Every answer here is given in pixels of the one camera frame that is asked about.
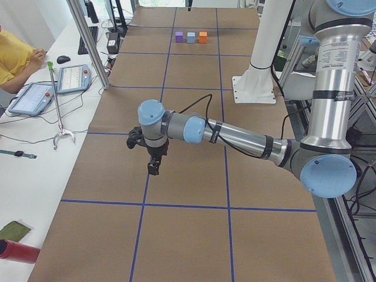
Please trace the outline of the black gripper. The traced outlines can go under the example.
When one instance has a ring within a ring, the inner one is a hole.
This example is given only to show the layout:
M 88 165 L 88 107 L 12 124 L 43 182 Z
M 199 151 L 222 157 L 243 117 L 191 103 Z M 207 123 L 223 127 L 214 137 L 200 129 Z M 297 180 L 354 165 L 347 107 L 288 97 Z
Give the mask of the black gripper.
M 153 176 L 159 175 L 159 167 L 161 165 L 161 158 L 162 156 L 167 156 L 169 141 L 165 141 L 165 143 L 159 147 L 151 147 L 149 145 L 146 146 L 148 153 L 150 154 L 151 158 L 149 163 L 147 164 L 147 171 L 148 174 Z

